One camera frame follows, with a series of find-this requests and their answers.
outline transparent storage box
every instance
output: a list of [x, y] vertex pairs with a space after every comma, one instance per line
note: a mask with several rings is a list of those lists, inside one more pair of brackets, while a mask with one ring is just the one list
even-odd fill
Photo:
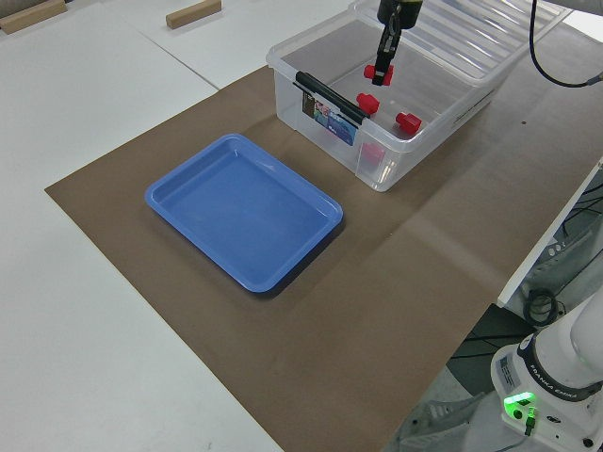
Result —
[[[425, 0], [419, 20], [402, 31], [389, 87], [364, 77], [375, 63], [383, 25], [379, 0], [348, 10], [272, 47], [278, 117], [378, 191], [389, 189], [419, 161], [488, 104], [518, 59], [529, 50], [530, 0]], [[540, 2], [540, 39], [568, 10]], [[311, 74], [334, 95], [300, 83]], [[345, 107], [359, 93], [380, 101], [358, 118]], [[399, 113], [422, 121], [414, 135]]]

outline wooden stick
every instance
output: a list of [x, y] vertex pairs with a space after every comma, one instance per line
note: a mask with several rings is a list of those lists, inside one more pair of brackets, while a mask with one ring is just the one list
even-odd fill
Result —
[[10, 34], [22, 30], [30, 25], [45, 21], [53, 16], [65, 12], [65, 0], [47, 0], [35, 7], [15, 12], [3, 19], [0, 19], [0, 28], [5, 33]]
[[192, 7], [180, 9], [166, 16], [166, 23], [172, 30], [182, 25], [198, 21], [203, 17], [214, 14], [222, 10], [221, 0], [204, 0]]

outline brown mat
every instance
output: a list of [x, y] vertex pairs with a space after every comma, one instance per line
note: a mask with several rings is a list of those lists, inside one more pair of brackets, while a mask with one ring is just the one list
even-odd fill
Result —
[[[574, 48], [596, 52], [566, 29], [553, 48], [559, 68], [584, 69]], [[276, 119], [264, 68], [47, 191], [286, 452], [377, 452], [601, 156], [602, 101], [603, 89], [556, 89], [524, 61], [381, 194]], [[231, 132], [346, 215], [274, 299], [242, 289], [143, 200]]]

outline glowing green indicator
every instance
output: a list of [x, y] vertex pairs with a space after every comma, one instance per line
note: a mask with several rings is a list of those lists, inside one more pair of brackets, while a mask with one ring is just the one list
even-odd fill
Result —
[[534, 399], [533, 393], [521, 393], [518, 395], [512, 395], [504, 399], [505, 405], [513, 405], [514, 403], [523, 402], [524, 400]]

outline black handle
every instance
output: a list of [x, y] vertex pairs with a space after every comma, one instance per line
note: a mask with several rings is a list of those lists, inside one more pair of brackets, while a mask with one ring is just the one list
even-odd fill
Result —
[[369, 115], [365, 113], [358, 105], [353, 104], [333, 89], [330, 89], [310, 73], [298, 71], [298, 73], [295, 74], [295, 80], [300, 85], [300, 88], [307, 90], [310, 93], [321, 95], [327, 101], [336, 105], [344, 115], [357, 124], [361, 124], [364, 118], [369, 117]]

